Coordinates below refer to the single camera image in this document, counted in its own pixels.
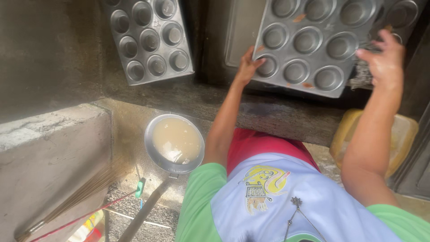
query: green shirt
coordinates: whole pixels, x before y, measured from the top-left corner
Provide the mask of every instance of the green shirt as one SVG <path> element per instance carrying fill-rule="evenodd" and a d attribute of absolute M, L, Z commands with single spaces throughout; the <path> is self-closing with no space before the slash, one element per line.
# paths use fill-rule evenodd
<path fill-rule="evenodd" d="M 226 183 L 227 172 L 220 164 L 204 164 L 190 174 L 175 241 L 221 241 L 213 222 L 210 201 Z M 391 205 L 372 205 L 367 209 L 383 221 L 401 240 L 430 241 L 430 223 L 423 219 Z M 292 237 L 287 241 L 298 240 Z"/>

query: person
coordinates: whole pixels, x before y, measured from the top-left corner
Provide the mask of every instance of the person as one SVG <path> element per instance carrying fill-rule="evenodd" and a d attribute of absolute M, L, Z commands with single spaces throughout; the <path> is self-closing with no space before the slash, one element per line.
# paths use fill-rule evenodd
<path fill-rule="evenodd" d="M 249 48 L 190 174 L 177 242 L 430 241 L 430 224 L 402 210 L 384 180 L 405 51 L 389 31 L 379 35 L 380 54 L 356 52 L 374 89 L 343 159 L 344 188 L 301 142 L 235 129 L 243 88 L 264 62 Z"/>

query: hand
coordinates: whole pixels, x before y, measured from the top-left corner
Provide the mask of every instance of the hand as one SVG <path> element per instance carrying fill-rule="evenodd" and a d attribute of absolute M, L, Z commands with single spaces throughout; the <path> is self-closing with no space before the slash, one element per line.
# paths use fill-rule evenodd
<path fill-rule="evenodd" d="M 254 50 L 254 46 L 248 48 L 246 53 L 240 59 L 239 70 L 236 73 L 236 77 L 234 78 L 234 84 L 240 84 L 241 86 L 246 86 L 251 81 L 255 71 L 258 67 L 260 67 L 265 61 L 266 58 L 261 58 L 256 61 L 252 61 L 252 52 Z"/>
<path fill-rule="evenodd" d="M 375 88 L 383 90 L 402 90 L 403 88 L 403 57 L 405 48 L 399 44 L 394 36 L 385 29 L 379 31 L 383 42 L 372 41 L 378 46 L 381 54 L 374 54 L 368 50 L 357 50 L 357 56 L 369 63 L 372 83 Z"/>

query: yellow plastic container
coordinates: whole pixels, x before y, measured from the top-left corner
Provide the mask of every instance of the yellow plastic container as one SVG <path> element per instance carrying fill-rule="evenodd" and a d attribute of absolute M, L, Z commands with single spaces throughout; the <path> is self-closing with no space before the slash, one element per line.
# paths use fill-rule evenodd
<path fill-rule="evenodd" d="M 330 146 L 330 154 L 336 161 L 339 168 L 342 166 L 345 151 L 351 142 L 352 136 L 362 114 L 363 110 L 348 110 L 344 114 L 338 130 L 335 133 Z M 391 129 L 390 164 L 388 166 L 387 173 L 385 174 L 385 178 L 391 176 L 403 163 L 411 149 L 417 132 L 418 123 L 415 120 L 399 114 L 396 115 Z"/>

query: red stick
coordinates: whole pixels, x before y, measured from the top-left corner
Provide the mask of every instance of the red stick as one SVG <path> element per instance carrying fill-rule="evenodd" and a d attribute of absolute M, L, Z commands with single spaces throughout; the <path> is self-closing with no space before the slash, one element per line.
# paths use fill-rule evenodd
<path fill-rule="evenodd" d="M 125 195 L 125 196 L 123 196 L 123 197 L 120 197 L 120 198 L 118 198 L 117 200 L 111 201 L 110 203 L 103 205 L 101 208 L 97 208 L 96 210 L 93 210 L 93 211 L 91 211 L 91 212 L 87 213 L 86 215 L 83 215 L 83 216 L 81 216 L 81 217 L 79 217 L 79 218 L 77 218 L 77 219 L 75 219 L 75 220 L 73 220 L 73 221 L 70 221 L 70 222 L 66 223 L 65 225 L 63 225 L 63 226 L 61 226 L 61 227 L 59 227 L 59 228 L 57 228 L 57 229 L 55 229 L 55 230 L 53 230 L 53 231 L 51 231 L 51 232 L 48 232 L 48 233 L 46 233 L 46 234 L 44 234 L 44 235 L 42 235 L 42 236 L 40 236 L 40 237 L 38 237 L 38 238 L 36 238 L 36 239 L 33 239 L 33 240 L 32 240 L 32 241 L 30 241 L 30 242 L 35 242 L 35 241 L 39 241 L 39 240 L 41 240 L 41 239 L 43 239 L 43 238 L 46 238 L 46 237 L 48 237 L 49 235 L 52 235 L 53 233 L 55 233 L 55 232 L 57 232 L 57 231 L 60 231 L 60 230 L 62 230 L 63 228 L 65 228 L 65 227 L 67 227 L 67 226 L 69 226 L 69 225 L 72 225 L 72 224 L 76 223 L 77 221 L 79 221 L 79 220 L 81 220 L 81 219 L 83 219 L 83 218 L 85 218 L 85 217 L 87 217 L 87 216 L 89 216 L 89 215 L 92 215 L 93 213 L 95 213 L 95 212 L 97 212 L 97 211 L 99 211 L 99 210 L 101 210 L 101 209 L 103 209 L 103 208 L 107 208 L 107 207 L 111 206 L 112 204 L 114 204 L 114 203 L 116 203 L 116 202 L 118 202 L 118 201 L 123 200 L 124 198 L 126 198 L 126 197 L 130 196 L 131 194 L 133 194 L 133 193 L 135 193 L 135 192 L 136 192 L 136 191 L 134 191 L 134 192 L 130 192 L 129 194 L 127 194 L 127 195 Z"/>

